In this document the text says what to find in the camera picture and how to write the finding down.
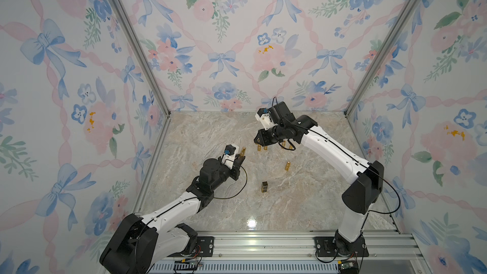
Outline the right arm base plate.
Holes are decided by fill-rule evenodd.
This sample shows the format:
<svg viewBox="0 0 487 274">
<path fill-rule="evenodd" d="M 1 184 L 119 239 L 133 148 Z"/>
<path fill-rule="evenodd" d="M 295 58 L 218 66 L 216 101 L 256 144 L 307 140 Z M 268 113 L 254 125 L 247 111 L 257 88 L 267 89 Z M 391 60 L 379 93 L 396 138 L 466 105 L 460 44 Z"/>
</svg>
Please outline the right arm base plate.
<svg viewBox="0 0 487 274">
<path fill-rule="evenodd" d="M 369 257 L 369 250 L 365 239 L 359 236 L 354 242 L 348 242 L 340 237 L 314 237 L 313 242 L 318 257 L 348 258 L 352 254 L 357 257 Z"/>
</svg>

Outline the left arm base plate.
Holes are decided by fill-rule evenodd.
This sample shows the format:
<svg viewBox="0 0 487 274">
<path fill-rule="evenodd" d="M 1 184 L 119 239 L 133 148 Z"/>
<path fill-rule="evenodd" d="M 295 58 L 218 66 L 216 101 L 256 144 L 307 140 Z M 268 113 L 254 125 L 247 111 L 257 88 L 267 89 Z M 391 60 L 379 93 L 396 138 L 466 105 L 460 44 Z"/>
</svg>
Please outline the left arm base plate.
<svg viewBox="0 0 487 274">
<path fill-rule="evenodd" d="M 212 257 L 214 252 L 214 237 L 198 236 L 195 241 L 190 242 L 189 246 L 183 252 L 177 252 L 170 257 L 172 258 L 192 258 L 196 257 Z"/>
</svg>

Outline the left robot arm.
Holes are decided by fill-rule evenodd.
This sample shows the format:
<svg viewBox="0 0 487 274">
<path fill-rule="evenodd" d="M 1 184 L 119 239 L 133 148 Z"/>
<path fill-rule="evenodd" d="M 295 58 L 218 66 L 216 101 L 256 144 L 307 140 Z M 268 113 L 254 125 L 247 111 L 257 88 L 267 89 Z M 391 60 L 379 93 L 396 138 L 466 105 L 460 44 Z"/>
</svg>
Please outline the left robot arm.
<svg viewBox="0 0 487 274">
<path fill-rule="evenodd" d="M 176 200 L 157 211 L 129 214 L 116 229 L 99 262 L 109 273 L 148 273 L 173 254 L 194 252 L 198 233 L 183 221 L 206 208 L 227 179 L 238 180 L 244 156 L 204 161 L 200 173 Z"/>
</svg>

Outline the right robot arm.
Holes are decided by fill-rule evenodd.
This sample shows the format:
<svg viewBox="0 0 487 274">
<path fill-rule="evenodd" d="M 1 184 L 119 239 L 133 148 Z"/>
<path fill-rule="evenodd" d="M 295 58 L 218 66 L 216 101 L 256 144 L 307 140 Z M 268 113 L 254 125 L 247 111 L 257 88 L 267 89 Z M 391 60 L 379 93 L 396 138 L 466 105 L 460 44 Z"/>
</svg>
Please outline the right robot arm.
<svg viewBox="0 0 487 274">
<path fill-rule="evenodd" d="M 255 143 L 265 147 L 293 140 L 327 161 L 349 183 L 342 194 L 346 210 L 332 243 L 336 255 L 352 255 L 362 246 L 360 238 L 366 216 L 382 192 L 384 166 L 352 153 L 307 115 L 297 119 L 293 114 L 280 117 L 261 109 L 255 118 L 263 126 L 257 132 Z"/>
</svg>

